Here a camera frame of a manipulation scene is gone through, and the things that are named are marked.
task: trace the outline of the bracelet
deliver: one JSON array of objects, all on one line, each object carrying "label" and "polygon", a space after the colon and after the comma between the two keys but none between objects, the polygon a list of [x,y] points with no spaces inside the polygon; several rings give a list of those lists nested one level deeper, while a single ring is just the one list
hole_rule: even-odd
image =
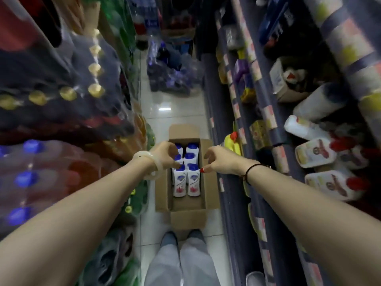
[{"label": "bracelet", "polygon": [[146,175],[144,177],[144,179],[145,180],[155,180],[159,176],[161,176],[161,174],[164,172],[164,170],[163,170],[163,164],[157,158],[157,156],[155,156],[154,154],[150,153],[149,151],[138,151],[137,153],[134,154],[132,159],[138,158],[138,157],[141,157],[141,156],[146,156],[146,157],[149,157],[150,159],[152,159],[154,161],[155,165],[156,165],[156,168],[157,168],[156,172],[149,173],[148,175]]},{"label": "bracelet", "polygon": [[248,168],[247,171],[246,171],[246,173],[245,173],[243,176],[241,176],[241,178],[242,178],[244,181],[247,182],[247,174],[249,173],[249,171],[250,171],[252,168],[254,168],[254,167],[258,166],[258,165],[263,165],[264,167],[269,167],[268,165],[265,165],[265,164],[263,164],[263,163],[256,163],[256,164],[252,165],[250,168]]}]

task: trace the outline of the hand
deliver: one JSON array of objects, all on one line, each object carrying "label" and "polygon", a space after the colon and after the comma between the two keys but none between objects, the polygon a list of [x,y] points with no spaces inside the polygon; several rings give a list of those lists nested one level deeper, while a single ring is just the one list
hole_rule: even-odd
[{"label": "hand", "polygon": [[204,173],[216,171],[217,173],[244,175],[251,165],[259,163],[256,160],[239,156],[222,146],[210,147],[204,158],[207,158],[209,163],[202,168]]},{"label": "hand", "polygon": [[163,141],[160,144],[156,144],[151,150],[150,153],[154,154],[158,157],[160,162],[163,165],[163,169],[168,168],[180,168],[181,164],[174,161],[174,158],[178,154],[177,147],[174,143],[170,143],[169,141]]}]

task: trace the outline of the blue cap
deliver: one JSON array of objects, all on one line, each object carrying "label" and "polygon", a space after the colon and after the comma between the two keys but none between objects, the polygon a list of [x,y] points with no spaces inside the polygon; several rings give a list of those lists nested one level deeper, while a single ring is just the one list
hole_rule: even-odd
[{"label": "blue cap", "polygon": [[35,139],[27,140],[22,147],[24,148],[24,152],[31,154],[37,154],[44,150],[42,141]]},{"label": "blue cap", "polygon": [[196,157],[196,155],[194,153],[186,153],[185,154],[186,159],[191,159],[191,158],[195,158],[195,157]]},{"label": "blue cap", "polygon": [[184,165],[181,165],[181,167],[180,167],[179,169],[176,169],[176,170],[179,171],[179,172],[182,172],[182,171],[185,170],[185,166],[184,166]]},{"label": "blue cap", "polygon": [[189,170],[199,170],[198,165],[195,163],[189,163],[188,168]]},{"label": "blue cap", "polygon": [[31,218],[31,207],[15,208],[8,215],[8,224],[10,226],[18,226]]},{"label": "blue cap", "polygon": [[188,143],[188,148],[190,148],[190,149],[196,149],[196,148],[198,148],[198,146],[197,146],[196,143]]},{"label": "blue cap", "polygon": [[20,187],[29,187],[35,184],[38,180],[36,172],[26,171],[19,173],[14,182]]},{"label": "blue cap", "polygon": [[3,157],[10,152],[9,146],[0,146],[0,156]]}]

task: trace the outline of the aisle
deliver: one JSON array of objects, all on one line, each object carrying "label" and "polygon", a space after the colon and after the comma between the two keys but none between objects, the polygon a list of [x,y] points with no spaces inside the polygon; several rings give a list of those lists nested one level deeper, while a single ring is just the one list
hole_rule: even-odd
[{"label": "aisle", "polygon": [[[143,116],[151,125],[156,142],[168,139],[168,129],[171,124],[195,124],[200,127],[200,137],[210,138],[205,115],[203,93],[192,93],[189,97],[177,96],[171,93],[151,92],[146,73],[146,51],[141,54],[141,105]],[[169,213],[155,212],[155,185],[149,189],[149,206],[147,212],[140,218],[138,225],[138,243],[136,253],[141,255],[142,286],[145,274],[155,254],[159,250],[160,241],[165,232],[170,230]],[[183,243],[188,231],[176,232]],[[209,211],[207,226],[203,230],[208,250],[213,258],[221,286],[231,286],[231,267],[229,262],[226,239],[223,234],[220,209]]]}]

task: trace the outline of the purple package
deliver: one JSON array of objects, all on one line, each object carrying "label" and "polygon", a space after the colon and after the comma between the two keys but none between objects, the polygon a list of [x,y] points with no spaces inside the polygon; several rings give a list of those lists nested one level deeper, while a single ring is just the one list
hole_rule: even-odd
[{"label": "purple package", "polygon": [[242,75],[249,73],[249,64],[245,59],[237,59],[234,66],[234,81],[239,82]]}]

